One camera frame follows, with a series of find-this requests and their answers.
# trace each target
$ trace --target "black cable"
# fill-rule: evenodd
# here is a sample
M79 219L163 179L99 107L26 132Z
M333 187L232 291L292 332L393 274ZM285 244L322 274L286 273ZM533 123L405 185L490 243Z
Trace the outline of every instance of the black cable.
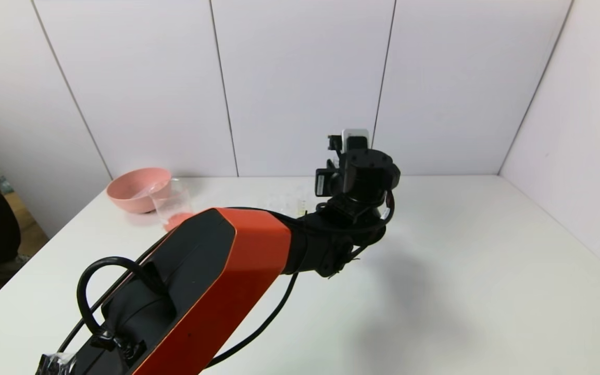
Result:
M240 343L236 344L234 347L231 347L230 349L228 349L228 351L225 351L225 352L219 354L218 356L212 358L210 363L208 363L207 366L205 366L205 368L210 368L210 367L220 363L221 361L227 360L230 356L239 352L240 349L247 346L247 344L249 344L254 339L256 339L265 330L265 328L267 328L267 326L269 326L270 323L272 323L274 318L281 311L281 308L284 307L284 305L286 304L286 301L289 299L289 296L291 296L291 290L293 290L293 285L295 285L295 280L297 278L298 278L297 273L294 273L291 276L289 286L286 287L286 293L284 294L283 297L281 297L281 301L279 301L279 304L276 306L276 308L274 308L274 310L272 311L270 316L267 317L265 322L263 322L257 330L255 330L252 334L250 334L246 339L243 339Z
M143 266L135 261L132 261L131 259L122 258L121 256L109 256L107 258L95 261L85 268L85 271L83 271L83 274L80 276L80 280L78 280L78 288L76 290L78 310L80 310L80 315L83 318L83 322L85 322L85 325L93 334L98 334L101 330L101 326L98 325L96 319L94 319L94 315L90 311L90 304L88 303L86 290L88 289L87 286L92 275L105 266L124 267L133 272L133 274L136 275L146 287L152 290L152 292L162 296L168 294L168 290L162 281L152 278L152 276L150 276L147 271L143 269Z
M144 261L145 258L147 258L152 253L152 251L154 251L154 249L156 249L166 239L166 237L168 237L169 234L170 233L166 233L166 234L164 234L163 237L159 238L159 240L157 242L155 242L155 244L150 246L147 250L145 250L145 252L140 257L138 257L138 259L136 259L135 262L140 264L142 261ZM117 287L119 287L119 285L122 285L124 280L126 280L126 278L128 278L129 275L131 275L131 272L127 270L122 276L120 276L105 291L105 293L91 306L90 313L92 313L92 314L95 313L96 310L98 309L98 307L101 304L103 304L103 302L107 299L107 297L110 296L110 294L112 294L112 292L114 292L115 289L117 289ZM71 330L71 332L69 332L69 335L66 337L66 339L64 339L64 342L62 342L62 344L60 345L59 349L57 350L57 353L64 353L64 351L66 351L66 348L69 346L69 344L71 344L71 340L73 340L73 338L76 337L80 328L83 327L84 323L85 322L81 319L78 321L78 323L75 326L73 326L73 330Z

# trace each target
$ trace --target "wooden floor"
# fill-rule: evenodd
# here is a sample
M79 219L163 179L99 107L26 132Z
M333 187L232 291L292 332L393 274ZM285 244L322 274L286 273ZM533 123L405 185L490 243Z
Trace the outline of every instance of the wooden floor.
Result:
M16 193L7 194L5 197L20 225L22 241L18 253L33 256L48 242L48 237L43 233L41 227L36 223L29 211L27 211L27 208Z

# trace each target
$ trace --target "sneaker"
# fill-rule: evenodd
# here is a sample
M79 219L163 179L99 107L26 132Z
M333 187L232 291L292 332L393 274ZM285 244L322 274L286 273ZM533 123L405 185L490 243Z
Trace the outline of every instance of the sneaker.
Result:
M17 254L15 259L7 261L6 263L0 263L0 282L5 282L12 278L13 275L29 261L29 259L31 259L30 256Z

